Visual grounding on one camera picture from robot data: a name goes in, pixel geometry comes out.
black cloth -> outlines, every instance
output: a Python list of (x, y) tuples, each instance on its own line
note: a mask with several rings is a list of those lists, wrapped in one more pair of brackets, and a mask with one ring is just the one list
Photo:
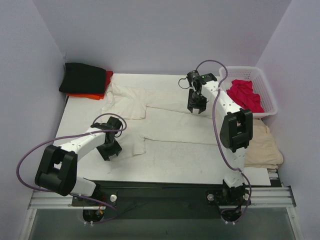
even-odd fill
[(59, 91), (66, 94), (104, 94), (106, 70), (78, 62), (65, 64)]

gray wall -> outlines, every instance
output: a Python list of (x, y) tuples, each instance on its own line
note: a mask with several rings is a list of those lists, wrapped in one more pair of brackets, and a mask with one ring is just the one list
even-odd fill
[(257, 66), (279, 111), (267, 120), (284, 155), (280, 177), (291, 185), (305, 239), (320, 236), (320, 1), (292, 0)]
[[(61, 52), (117, 73), (254, 66), (291, 0), (34, 0)], [(207, 63), (203, 70), (216, 71)]]
[[(0, 239), (17, 239), (32, 191), (16, 177), (19, 159), (55, 135), (64, 97), (63, 58), (31, 0), (0, 4)], [(39, 150), (22, 165), (34, 182)]]

laundry basket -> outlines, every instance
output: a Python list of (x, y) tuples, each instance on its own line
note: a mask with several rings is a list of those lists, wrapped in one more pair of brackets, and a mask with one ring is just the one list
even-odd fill
[[(275, 115), (278, 112), (275, 97), (271, 92), (265, 74), (257, 67), (251, 66), (227, 66), (228, 77), (223, 81), (221, 87), (224, 91), (232, 86), (235, 79), (252, 81), (253, 92), (259, 94), (261, 98), (261, 106), (264, 112), (254, 112), (253, 118), (261, 119), (269, 115)], [(221, 79), (226, 76), (226, 70), (221, 67), (219, 69)]]

folded white cloth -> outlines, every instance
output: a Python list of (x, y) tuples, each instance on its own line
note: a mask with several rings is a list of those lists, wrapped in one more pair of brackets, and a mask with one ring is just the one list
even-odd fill
[[(165, 92), (112, 84), (107, 91), (108, 103), (101, 111), (121, 115), (127, 121), (127, 130), (118, 139), (122, 146), (119, 157), (144, 154), (145, 139), (216, 145), (212, 104), (208, 103), (201, 114), (190, 114), (186, 99), (187, 91)], [(269, 128), (261, 120), (254, 119), (253, 139), (245, 156), (245, 166), (276, 169), (282, 162), (283, 156)]]

red cloth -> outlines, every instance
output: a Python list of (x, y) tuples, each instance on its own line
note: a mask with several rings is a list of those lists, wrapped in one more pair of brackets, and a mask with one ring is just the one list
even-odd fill
[[(108, 85), (111, 83), (111, 77), (114, 74), (113, 71), (106, 71), (105, 72), (105, 85), (104, 85), (104, 92), (106, 92)], [(104, 93), (96, 93), (96, 94), (73, 94), (67, 93), (70, 97), (79, 97), (79, 98), (88, 98), (94, 100), (100, 100), (105, 98)]]
[(261, 107), (260, 95), (254, 93), (252, 81), (233, 80), (232, 86), (226, 91), (229, 97), (244, 109), (250, 109), (253, 113), (264, 113)]

